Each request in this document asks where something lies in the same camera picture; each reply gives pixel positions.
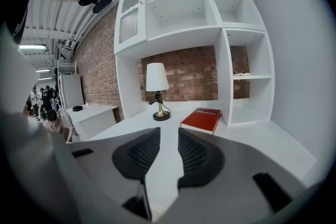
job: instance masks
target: book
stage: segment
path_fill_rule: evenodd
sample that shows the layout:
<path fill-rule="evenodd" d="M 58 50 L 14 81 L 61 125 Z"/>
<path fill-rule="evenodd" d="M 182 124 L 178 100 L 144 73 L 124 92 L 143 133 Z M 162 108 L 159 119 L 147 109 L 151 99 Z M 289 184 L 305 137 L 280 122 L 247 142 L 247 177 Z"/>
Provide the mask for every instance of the book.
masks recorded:
<path fill-rule="evenodd" d="M 213 134 L 220 117 L 220 110 L 197 108 L 184 121 L 181 127 Z"/>

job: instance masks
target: white desk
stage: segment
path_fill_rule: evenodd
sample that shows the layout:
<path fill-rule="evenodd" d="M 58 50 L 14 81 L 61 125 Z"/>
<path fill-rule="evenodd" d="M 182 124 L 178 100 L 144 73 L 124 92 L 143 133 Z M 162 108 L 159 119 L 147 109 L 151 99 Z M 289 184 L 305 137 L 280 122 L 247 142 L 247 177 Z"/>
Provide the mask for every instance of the white desk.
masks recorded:
<path fill-rule="evenodd" d="M 82 141 L 116 124 L 113 109 L 117 106 L 90 104 L 89 106 L 82 105 L 82 107 L 83 109 L 77 112 L 72 111 L 72 108 L 67 109 L 71 122 Z"/>
<path fill-rule="evenodd" d="M 198 106 L 202 107 L 199 102 L 194 102 L 194 105 L 188 102 L 187 109 L 182 110 L 183 106 L 177 103 L 181 102 L 175 104 L 165 102 L 165 105 L 172 109 L 171 118 L 166 121 L 154 121 L 152 114 L 157 109 L 157 105 L 148 106 L 148 110 L 124 120 L 90 139 L 109 138 L 145 128 L 161 127 L 160 151 L 148 171 L 145 181 L 151 209 L 162 213 L 178 197 L 177 181 L 183 176 L 183 164 L 177 150 L 179 138 L 177 129 L 180 127 L 180 122 L 194 109 Z M 260 150 L 299 180 L 303 179 L 316 162 L 316 159 L 300 143 L 272 121 L 228 128 L 220 118 L 214 135 L 238 141 Z"/>

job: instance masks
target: fluorescent light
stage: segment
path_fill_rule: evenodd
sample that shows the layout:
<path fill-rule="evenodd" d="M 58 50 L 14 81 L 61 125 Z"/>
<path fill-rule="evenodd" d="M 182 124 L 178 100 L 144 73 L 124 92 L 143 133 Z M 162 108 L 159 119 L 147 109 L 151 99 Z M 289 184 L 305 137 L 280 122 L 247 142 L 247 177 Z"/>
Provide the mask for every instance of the fluorescent light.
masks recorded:
<path fill-rule="evenodd" d="M 45 50 L 46 45 L 44 44 L 20 44 L 19 48 L 22 49 L 33 49 L 33 50 Z"/>
<path fill-rule="evenodd" d="M 50 69 L 41 69 L 41 70 L 36 70 L 36 72 L 49 72 Z"/>
<path fill-rule="evenodd" d="M 47 79 L 52 79 L 52 78 L 42 78 L 42 79 L 38 79 L 38 80 L 47 80 Z"/>

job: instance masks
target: ceiling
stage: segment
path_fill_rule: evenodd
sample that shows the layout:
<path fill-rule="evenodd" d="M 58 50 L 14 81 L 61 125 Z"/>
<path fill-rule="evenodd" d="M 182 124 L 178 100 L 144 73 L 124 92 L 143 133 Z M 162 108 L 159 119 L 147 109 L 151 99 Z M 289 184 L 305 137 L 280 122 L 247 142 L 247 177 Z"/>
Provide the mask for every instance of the ceiling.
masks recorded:
<path fill-rule="evenodd" d="M 49 51 L 25 49 L 22 53 L 34 68 L 49 68 L 53 72 L 57 59 L 69 62 L 75 45 L 118 1 L 96 15 L 92 5 L 82 7 L 77 2 L 30 0 L 21 44 L 45 44 Z M 66 59 L 60 58 L 60 52 Z"/>

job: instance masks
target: ceiling light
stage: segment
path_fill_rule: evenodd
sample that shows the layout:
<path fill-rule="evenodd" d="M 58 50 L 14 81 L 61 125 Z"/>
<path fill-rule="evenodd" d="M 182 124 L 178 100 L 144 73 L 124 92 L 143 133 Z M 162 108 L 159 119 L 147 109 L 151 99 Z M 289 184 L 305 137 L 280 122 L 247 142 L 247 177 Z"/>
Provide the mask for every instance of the ceiling light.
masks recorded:
<path fill-rule="evenodd" d="M 45 44 L 20 44 L 19 48 L 23 49 L 31 49 L 31 50 L 45 50 Z"/>
<path fill-rule="evenodd" d="M 47 79 L 52 79 L 51 77 L 50 78 L 42 78 L 42 79 L 38 79 L 38 80 L 47 80 Z"/>
<path fill-rule="evenodd" d="M 50 69 L 41 69 L 41 70 L 36 70 L 36 72 L 49 72 Z"/>

